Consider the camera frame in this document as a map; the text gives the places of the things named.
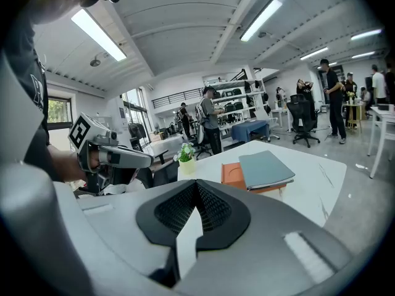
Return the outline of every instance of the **window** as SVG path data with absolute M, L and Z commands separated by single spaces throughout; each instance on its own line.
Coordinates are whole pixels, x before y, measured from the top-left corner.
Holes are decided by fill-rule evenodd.
M 48 130 L 71 128 L 73 124 L 70 99 L 48 97 Z

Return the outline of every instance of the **cardboard box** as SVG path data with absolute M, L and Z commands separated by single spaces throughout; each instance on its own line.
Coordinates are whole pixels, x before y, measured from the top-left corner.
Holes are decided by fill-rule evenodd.
M 244 182 L 243 171 L 239 162 L 228 163 L 227 165 L 222 164 L 221 167 L 221 183 L 229 186 L 237 187 L 238 189 L 248 191 L 246 183 Z M 251 193 L 263 193 L 267 191 L 276 190 L 279 188 L 286 187 L 286 184 L 265 187 L 263 189 L 256 189 L 250 191 Z

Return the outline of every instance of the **table covered with blue cloth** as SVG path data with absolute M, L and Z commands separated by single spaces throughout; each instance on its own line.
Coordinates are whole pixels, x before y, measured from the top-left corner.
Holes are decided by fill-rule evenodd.
M 242 124 L 233 125 L 231 129 L 232 139 L 249 142 L 250 133 L 254 131 L 269 137 L 269 125 L 267 121 L 245 121 Z

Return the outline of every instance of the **white ceiling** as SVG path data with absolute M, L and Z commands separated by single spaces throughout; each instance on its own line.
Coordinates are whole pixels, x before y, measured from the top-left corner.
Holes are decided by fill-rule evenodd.
M 50 72 L 94 88 L 105 96 L 155 84 L 187 68 L 225 64 L 285 68 L 303 54 L 328 46 L 309 58 L 346 60 L 366 51 L 384 52 L 383 36 L 350 42 L 351 35 L 382 27 L 362 0 L 283 0 L 283 5 L 248 42 L 240 36 L 268 0 L 120 0 L 100 2 L 89 12 L 127 55 L 117 62 L 72 21 L 75 10 L 36 27 L 36 49 Z M 89 63 L 97 56 L 98 67 Z

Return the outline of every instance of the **white t-shirt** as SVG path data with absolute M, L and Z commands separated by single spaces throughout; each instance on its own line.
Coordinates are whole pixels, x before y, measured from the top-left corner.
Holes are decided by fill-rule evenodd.
M 385 93 L 385 79 L 384 76 L 380 72 L 376 72 L 372 78 L 372 86 L 377 88 L 377 98 L 382 99 L 386 97 Z

